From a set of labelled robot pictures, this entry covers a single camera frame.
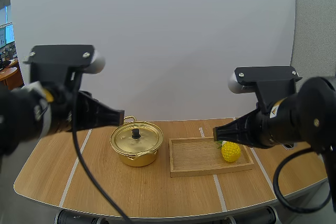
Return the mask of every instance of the pot lid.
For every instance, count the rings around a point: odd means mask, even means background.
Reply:
[[[129,122],[118,127],[111,136],[114,150],[123,155],[136,155],[148,150],[156,151],[163,141],[163,133],[155,124]]]

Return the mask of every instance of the wooden table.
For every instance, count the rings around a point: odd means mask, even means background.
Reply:
[[[7,79],[13,76],[17,72],[17,68],[5,68],[0,71],[0,81],[4,82],[4,85],[7,86]]]
[[[14,65],[16,65],[16,64],[18,64],[19,63],[19,61],[18,61],[18,59],[16,58],[16,59],[13,59],[13,61],[7,66],[7,67],[5,67],[4,69],[6,69],[6,68],[11,68],[12,66],[14,66]]]
[[[17,59],[14,59],[7,67],[5,67],[0,72],[8,71],[8,69],[14,69],[14,68],[16,68],[17,71],[11,74],[10,76],[7,76],[6,80],[4,80],[4,85],[8,86],[9,90],[21,87],[24,84],[19,61]]]
[[[170,138],[201,137],[201,131],[204,136],[212,136],[213,127],[232,120],[153,122],[162,129],[164,141],[157,160],[139,168],[123,164],[112,149],[110,136],[115,127],[78,132],[78,140],[95,178],[129,216],[175,217],[160,219],[167,221],[206,219],[275,202],[271,181],[277,165],[289,154],[308,147],[299,143],[293,150],[282,146],[248,148],[256,164],[252,170],[170,178]],[[43,138],[18,175],[14,189],[22,196],[56,207],[118,216],[77,164],[70,133]],[[284,167],[280,189],[283,194],[294,195],[326,177],[321,159],[314,153],[306,154]]]

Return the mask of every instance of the table edge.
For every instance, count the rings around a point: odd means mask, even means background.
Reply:
[[[326,182],[328,180],[328,178],[324,178],[321,179],[320,181],[315,182],[314,184],[311,184],[307,187],[304,187],[300,190],[296,190],[290,194],[285,195],[286,199],[293,199],[293,198],[297,198],[302,196],[303,194],[305,194],[306,191],[311,190],[312,188]],[[75,212],[79,212],[82,214],[87,214],[87,215],[92,215],[92,216],[97,216],[97,217],[106,217],[110,220],[115,220],[115,221],[120,221],[123,220],[123,218],[121,216],[114,216],[114,215],[100,215],[100,214],[95,214],[92,212],[84,212],[84,211],[79,211],[79,210],[75,210],[75,209],[69,209],[69,208],[63,208],[63,207],[59,207],[56,205],[52,205],[43,201],[39,201],[37,199],[32,199],[29,198],[25,195],[19,194],[18,192],[16,192],[15,190],[15,186],[13,185],[13,189],[14,192],[20,196],[25,197],[26,199],[29,199],[31,201],[37,202],[40,205],[45,205],[54,209],[66,209],[66,210],[71,210],[71,211],[75,211]],[[250,211],[253,209],[256,209],[258,207],[263,207],[263,206],[268,206],[268,205],[272,205],[272,204],[276,204],[279,203],[278,199],[271,199],[268,201],[264,201],[261,203],[257,203],[254,205],[250,205],[247,207],[241,207],[241,208],[236,208],[236,209],[232,209],[232,210],[228,210],[228,211],[222,211],[222,212],[213,212],[213,213],[209,213],[209,214],[203,214],[203,215],[193,215],[193,216],[175,216],[175,217],[130,217],[132,219],[132,221],[148,221],[148,222],[162,222],[162,221],[192,221],[192,220],[205,220],[205,221],[214,221],[214,220],[220,220],[221,218],[223,218],[224,216],[228,216],[228,215],[233,215],[233,214],[237,214],[243,211]]]

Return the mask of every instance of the gray partition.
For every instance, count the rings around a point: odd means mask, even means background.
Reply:
[[[291,65],[303,80],[336,74],[336,0],[296,0]]]

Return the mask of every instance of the wooden tray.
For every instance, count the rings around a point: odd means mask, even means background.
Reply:
[[[253,169],[254,163],[243,145],[240,158],[228,163],[213,137],[169,139],[170,177],[190,177],[240,172]]]

